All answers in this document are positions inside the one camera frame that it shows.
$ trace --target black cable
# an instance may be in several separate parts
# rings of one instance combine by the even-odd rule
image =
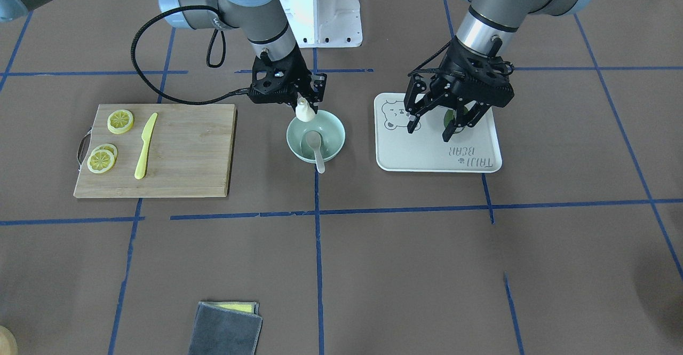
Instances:
[[[500,63],[491,65],[491,67],[503,76],[510,76],[514,72],[514,65],[510,61],[503,60]]]
[[[162,14],[157,15],[154,17],[152,20],[147,21],[135,34],[135,36],[132,39],[132,44],[130,44],[130,60],[132,61],[132,66],[135,68],[135,72],[137,72],[137,75],[142,79],[142,81],[150,87],[154,92],[157,94],[161,95],[161,97],[169,99],[174,102],[179,102],[180,104],[188,104],[188,105],[205,105],[205,104],[214,104],[214,102],[221,101],[223,99],[227,99],[228,97],[234,96],[234,95],[239,95],[239,94],[247,94],[249,92],[249,88],[241,88],[239,90],[234,90],[231,92],[228,92],[225,95],[222,95],[221,97],[216,97],[215,99],[212,100],[206,100],[206,101],[186,101],[186,100],[180,100],[176,99],[173,96],[164,94],[164,92],[161,92],[157,87],[155,87],[145,76],[145,74],[142,72],[140,67],[137,65],[137,59],[135,56],[135,53],[137,51],[137,43],[140,41],[140,38],[142,34],[145,33],[147,28],[151,27],[153,24],[155,24],[157,21],[160,21],[161,19],[164,19],[164,17],[171,16],[174,13],[178,12],[183,12],[183,11],[190,11],[190,10],[208,10],[211,12],[215,12],[216,14],[220,14],[218,10],[214,7],[211,7],[209,5],[188,5],[185,7],[178,7],[178,8],[173,8],[172,10],[168,10],[166,12],[163,12]]]
[[[213,51],[214,41],[216,41],[216,35],[219,32],[220,32],[220,39],[223,42],[223,53],[220,56],[219,63],[217,63],[217,65],[213,65],[211,63],[211,52]],[[214,29],[214,34],[211,36],[211,41],[209,41],[209,49],[207,49],[207,67],[209,67],[209,68],[220,68],[220,66],[223,65],[224,61],[225,61],[225,33],[223,31],[219,31],[217,29]]]
[[[448,75],[448,76],[453,76],[453,77],[465,77],[465,74],[458,71],[458,70],[452,70],[452,71],[447,71],[447,70],[442,70],[441,68],[425,68],[425,69],[416,69],[412,70],[410,73],[408,73],[408,76],[413,76],[417,75],[419,73],[441,73],[443,75]]]
[[[430,61],[434,60],[434,58],[436,58],[436,56],[441,55],[441,52],[445,51],[446,48],[448,48],[449,46],[451,46],[451,43],[453,43],[453,39],[450,39],[450,40],[448,41],[448,43],[446,43],[446,45],[442,46],[441,49],[439,49],[439,51],[437,51],[434,55],[430,56],[430,58],[428,58],[427,60],[425,60],[421,65],[415,67],[415,69],[412,70],[410,73],[413,73],[413,72],[419,70],[420,68],[422,68],[422,67],[424,67],[425,65],[427,65],[427,63],[429,63]]]

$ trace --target green object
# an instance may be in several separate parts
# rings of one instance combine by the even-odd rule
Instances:
[[[301,145],[308,131],[316,131],[320,134],[322,138],[320,153],[322,153],[323,161],[331,160],[337,156],[346,140],[344,125],[338,117],[327,111],[318,111],[314,119],[309,122],[300,121],[295,117],[287,127],[287,145],[298,158],[307,163],[315,163],[313,150],[302,148]]]
[[[258,314],[257,302],[203,302],[222,309],[242,311],[243,313]]]
[[[453,118],[455,117],[455,115],[453,114],[453,112],[454,112],[453,109],[449,109],[449,110],[447,110],[446,113],[443,115],[443,128],[444,128],[444,129],[446,129],[446,127],[448,127],[448,123],[451,122],[451,120],[453,120]],[[456,129],[456,132],[455,132],[454,134],[455,134],[455,135],[456,135],[456,134],[459,134],[460,132],[463,132],[464,129],[465,129],[464,127],[461,127],[461,128],[459,128],[459,129]]]

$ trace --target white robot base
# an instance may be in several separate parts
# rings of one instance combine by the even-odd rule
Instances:
[[[359,0],[280,0],[300,48],[363,43]]]

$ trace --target blue tape line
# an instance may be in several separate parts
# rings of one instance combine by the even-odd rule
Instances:
[[[678,255],[676,255],[676,250],[673,248],[673,243],[671,243],[669,233],[666,231],[666,227],[664,227],[664,222],[662,222],[662,217],[659,215],[659,210],[657,209],[657,206],[654,204],[654,202],[652,202],[650,206],[652,207],[652,211],[654,212],[654,217],[657,219],[657,224],[659,224],[659,229],[660,231],[662,231],[664,241],[666,241],[666,247],[669,248],[669,253],[671,253],[673,262],[676,265],[676,270],[678,270],[678,276],[681,278],[681,280],[683,280],[683,267],[681,267],[681,262],[678,260]]]
[[[683,203],[683,199],[657,199],[656,203]],[[550,203],[521,203],[521,204],[481,204],[444,207],[402,207],[402,208],[368,208],[368,209],[327,209],[320,210],[320,215],[349,215],[349,214],[397,214],[402,212],[439,212],[439,211],[476,211],[490,209],[536,209],[563,207],[606,207],[617,205],[650,204],[647,199],[639,200],[600,200],[593,202],[550,202]],[[243,214],[198,214],[174,215],[171,220],[194,219],[237,219],[244,217],[280,217],[280,216],[311,216],[315,211],[280,211],[280,212],[248,212]]]
[[[638,176],[640,177],[642,188],[645,189],[647,198],[652,200],[652,195],[649,192],[649,187],[647,187],[645,177],[642,175],[642,170],[640,168],[638,160],[636,159],[636,155],[633,152],[633,148],[631,147],[631,143],[629,141],[629,136],[626,135],[626,131],[624,129],[624,126],[622,125],[622,120],[619,117],[619,114],[617,112],[617,108],[614,105],[614,101],[612,101],[612,95],[609,93],[609,90],[607,89],[607,83],[605,83],[605,78],[602,77],[602,72],[600,71],[600,67],[598,66],[598,61],[595,59],[595,55],[593,54],[593,49],[591,48],[591,44],[588,42],[588,37],[586,36],[585,31],[583,30],[583,25],[581,25],[581,21],[579,21],[577,14],[574,14],[574,20],[576,20],[576,24],[578,24],[578,30],[581,31],[581,36],[583,36],[583,41],[586,44],[586,47],[588,48],[588,54],[590,54],[591,60],[593,60],[593,65],[595,65],[595,71],[598,73],[598,77],[600,78],[600,83],[602,83],[602,89],[605,91],[605,95],[607,95],[607,100],[609,102],[609,106],[612,109],[612,113],[614,114],[614,118],[617,121],[617,126],[619,126],[619,131],[621,131],[621,133],[622,133],[622,138],[624,138],[624,141],[626,143],[626,147],[629,149],[629,154],[631,155],[631,160],[633,161],[633,164],[636,167],[636,171],[638,172]]]
[[[373,68],[317,69],[320,73],[373,73],[374,71]],[[251,73],[251,69],[236,70],[235,73]]]
[[[145,75],[184,75],[187,70],[144,70]],[[137,75],[134,70],[86,70],[78,72],[10,72],[8,76],[110,76],[110,75]]]
[[[488,193],[486,174],[481,174],[481,183],[483,184],[483,193],[486,195],[486,205],[488,206],[488,215],[491,217],[491,224],[496,224],[496,218],[493,216],[493,207],[491,205],[491,195]]]
[[[322,250],[320,248],[320,187],[315,170],[315,263],[317,269],[317,345],[319,355],[325,354],[325,327],[322,306]]]
[[[26,21],[24,21],[24,26],[21,29],[21,32],[19,33],[19,38],[17,38],[17,43],[14,44],[14,51],[12,51],[12,56],[10,56],[10,61],[7,62],[7,67],[5,68],[5,75],[3,75],[2,79],[0,80],[0,92],[2,92],[3,87],[5,87],[5,82],[7,82],[7,74],[10,73],[10,70],[12,70],[12,65],[14,65],[14,59],[17,57],[17,52],[19,52],[19,46],[21,45],[21,41],[24,39],[24,34],[26,34],[26,29],[29,27],[29,22],[31,21],[31,17],[34,16],[34,13],[31,11],[29,12],[28,16],[26,16]]]
[[[585,31],[583,30],[583,25],[581,25],[581,21],[578,19],[578,15],[574,14],[574,20],[576,20],[576,24],[578,25],[578,30],[581,31],[581,36],[583,36],[583,41],[586,44],[586,48],[588,48],[588,53],[591,56],[591,60],[593,60],[593,65],[595,65],[595,71],[598,73],[598,77],[600,78],[600,83],[602,83],[602,89],[605,91],[605,95],[607,95],[607,100],[609,102],[609,106],[612,108],[612,113],[614,114],[614,119],[617,121],[617,126],[619,126],[619,131],[622,133],[622,137],[624,138],[624,142],[626,143],[627,149],[629,149],[629,153],[631,155],[631,160],[633,161],[633,165],[636,168],[636,171],[638,172],[638,177],[641,180],[642,188],[644,188],[647,199],[649,200],[649,203],[652,207],[652,211],[654,212],[654,216],[657,219],[657,223],[659,224],[659,229],[662,231],[662,235],[664,236],[664,241],[666,241],[666,246],[669,248],[669,252],[671,253],[671,258],[673,258],[673,262],[676,264],[676,270],[678,270],[678,276],[683,280],[683,267],[681,267],[681,263],[678,260],[678,255],[676,255],[676,250],[673,248],[673,244],[671,243],[671,239],[669,238],[669,234],[666,231],[666,228],[664,227],[664,223],[662,222],[662,219],[659,215],[659,211],[657,210],[657,206],[654,202],[654,199],[652,199],[652,194],[649,191],[649,187],[647,187],[647,182],[645,180],[645,176],[642,174],[642,170],[640,168],[640,165],[638,163],[638,160],[636,158],[635,152],[633,151],[633,147],[631,146],[631,143],[629,141],[629,136],[626,135],[626,131],[624,129],[624,125],[622,124],[622,120],[619,117],[619,113],[617,112],[617,107],[614,105],[614,101],[612,100],[612,95],[609,93],[609,90],[607,88],[607,83],[605,83],[605,78],[602,77],[602,71],[600,71],[600,66],[598,66],[598,61],[595,59],[595,55],[593,54],[593,49],[591,48],[591,44],[588,41],[588,37],[586,36]]]
[[[114,355],[114,345],[116,344],[116,335],[119,332],[119,321],[121,319],[121,311],[124,307],[124,297],[126,296],[126,285],[128,282],[128,276],[130,273],[130,260],[132,259],[132,243],[135,240],[135,235],[137,234],[137,222],[140,217],[140,209],[142,208],[142,198],[137,200],[137,206],[135,207],[135,221],[132,222],[132,228],[130,229],[130,240],[129,240],[129,250],[128,257],[126,259],[126,275],[124,281],[121,282],[121,289],[119,290],[119,301],[116,304],[116,315],[114,316],[114,324],[112,327],[112,337],[109,340],[109,352],[108,355]]]
[[[33,219],[33,220],[0,220],[0,226],[35,226],[39,224],[84,224],[84,223],[118,223],[144,220],[145,217],[83,217],[81,219]]]
[[[512,292],[510,292],[510,282],[507,279],[507,272],[505,277],[505,293],[507,294],[507,304],[510,306],[510,315],[512,316],[512,325],[514,326],[514,334],[517,337],[517,348],[519,348],[519,355],[524,355],[524,344],[522,343],[522,334],[519,331],[519,322],[517,321],[517,311],[514,308],[514,301],[512,299]]]
[[[448,21],[448,30],[451,31],[451,38],[456,36],[456,32],[453,30],[453,22],[451,22],[451,11],[448,8],[448,0],[443,0],[443,7],[446,8],[446,20]]]
[[[514,70],[595,70],[595,67],[515,67]]]
[[[244,217],[280,217],[280,216],[308,216],[314,215],[314,211],[288,211],[288,212],[246,212],[242,214],[200,214],[200,215],[173,215],[171,220],[197,220],[197,219],[241,219]]]
[[[683,70],[683,66],[630,66],[600,67],[601,70]]]
[[[654,199],[652,200],[656,204],[674,204],[683,203],[683,199]]]
[[[452,207],[405,207],[405,208],[368,208],[368,209],[328,209],[320,211],[320,215],[348,214],[395,214],[401,212],[438,212],[438,211],[473,211],[488,209],[486,205],[462,205]]]
[[[649,204],[649,200],[605,200],[596,202],[556,202],[525,204],[493,204],[493,209],[561,208],[561,207],[603,207],[608,205]]]
[[[169,47],[166,50],[166,62],[164,63],[164,72],[161,75],[161,85],[159,85],[159,90],[164,92],[164,87],[166,87],[166,77],[168,76],[169,65],[171,63],[171,52],[173,52],[173,40],[176,38],[176,28],[171,27],[171,36],[169,37]],[[161,104],[163,97],[158,95],[156,98],[156,103]]]

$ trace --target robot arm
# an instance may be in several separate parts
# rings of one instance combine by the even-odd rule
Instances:
[[[0,21],[27,14],[51,0],[0,0]],[[295,109],[303,97],[317,112],[327,76],[313,75],[298,48],[280,0],[159,0],[163,11],[190,5],[211,9],[185,10],[166,17],[174,27],[186,29],[242,28],[256,57],[252,83],[246,91],[256,104],[277,102]]]
[[[410,74],[403,104],[410,114],[412,133],[425,113],[441,105],[453,110],[453,119],[443,132],[449,141],[458,129],[473,127],[491,106],[505,107],[514,97],[509,75],[512,63],[503,52],[528,14],[562,16],[574,14],[590,0],[466,0],[471,3],[439,68]],[[421,73],[433,73],[428,81]]]

